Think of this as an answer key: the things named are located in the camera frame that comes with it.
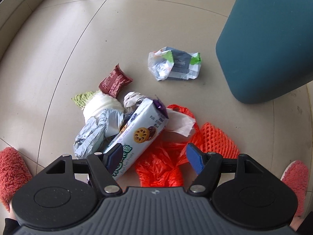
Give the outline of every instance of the teal trash can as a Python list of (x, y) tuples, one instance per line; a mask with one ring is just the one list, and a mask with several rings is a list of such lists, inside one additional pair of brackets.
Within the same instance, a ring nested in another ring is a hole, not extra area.
[(260, 103), (313, 80), (313, 0), (236, 0), (216, 43), (234, 97)]

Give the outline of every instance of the slipper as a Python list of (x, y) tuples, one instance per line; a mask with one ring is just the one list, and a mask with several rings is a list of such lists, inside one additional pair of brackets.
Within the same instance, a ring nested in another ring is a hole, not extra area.
[(309, 183), (309, 169), (301, 161), (293, 161), (285, 169), (281, 181), (289, 186), (298, 198), (298, 208), (295, 217), (300, 217), (304, 212), (304, 200)]
[(13, 147), (0, 151), (0, 200), (10, 211), (10, 200), (15, 192), (32, 179), (24, 160)]

